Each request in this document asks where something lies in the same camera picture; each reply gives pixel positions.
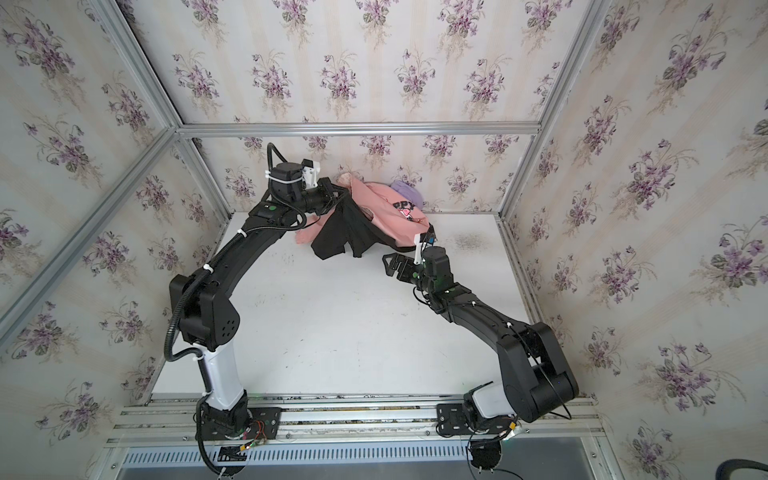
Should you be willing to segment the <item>black cloth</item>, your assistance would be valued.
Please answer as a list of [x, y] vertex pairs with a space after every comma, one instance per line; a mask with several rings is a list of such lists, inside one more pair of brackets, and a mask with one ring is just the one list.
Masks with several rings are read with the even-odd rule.
[[398, 253], [415, 250], [413, 244], [398, 246], [393, 237], [377, 227], [350, 197], [346, 197], [335, 206], [310, 246], [318, 258], [327, 260], [344, 254], [347, 245], [355, 258], [361, 258], [376, 244], [385, 245]]

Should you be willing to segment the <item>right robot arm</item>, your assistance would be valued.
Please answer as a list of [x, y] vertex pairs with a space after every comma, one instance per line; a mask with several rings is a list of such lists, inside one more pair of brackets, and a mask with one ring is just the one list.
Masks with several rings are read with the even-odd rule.
[[483, 302], [454, 279], [442, 247], [425, 247], [420, 257], [382, 257], [385, 273], [413, 285], [415, 296], [435, 314], [463, 327], [496, 354], [500, 381], [464, 395], [465, 415], [510, 417], [531, 423], [580, 395], [580, 388], [553, 329], [543, 322], [516, 320]]

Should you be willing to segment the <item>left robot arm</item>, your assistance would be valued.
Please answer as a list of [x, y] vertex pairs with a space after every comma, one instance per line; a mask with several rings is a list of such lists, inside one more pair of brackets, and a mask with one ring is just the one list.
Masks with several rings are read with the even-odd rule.
[[288, 161], [274, 144], [266, 147], [267, 190], [242, 227], [191, 275], [176, 275], [169, 284], [171, 318], [164, 338], [166, 361], [188, 355], [199, 365], [205, 402], [231, 413], [247, 406], [231, 345], [240, 315], [231, 301], [239, 282], [268, 248], [288, 232], [312, 226], [310, 215], [326, 216], [326, 233], [318, 234], [315, 254], [327, 259], [350, 245], [356, 257], [375, 244], [392, 249], [396, 240], [355, 204], [350, 188], [319, 174], [309, 159]]

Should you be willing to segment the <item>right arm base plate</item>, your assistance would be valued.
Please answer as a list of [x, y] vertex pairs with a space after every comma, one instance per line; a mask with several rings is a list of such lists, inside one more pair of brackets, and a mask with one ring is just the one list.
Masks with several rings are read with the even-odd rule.
[[436, 433], [444, 438], [491, 435], [503, 436], [517, 427], [515, 415], [486, 418], [467, 403], [439, 403], [436, 405]]

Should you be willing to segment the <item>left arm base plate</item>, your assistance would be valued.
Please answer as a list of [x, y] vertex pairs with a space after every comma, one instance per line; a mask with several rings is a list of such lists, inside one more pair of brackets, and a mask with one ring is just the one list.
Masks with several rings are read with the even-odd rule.
[[279, 407], [251, 408], [236, 413], [232, 423], [228, 417], [205, 404], [200, 413], [193, 415], [196, 437], [209, 441], [266, 441], [277, 438], [283, 410]]

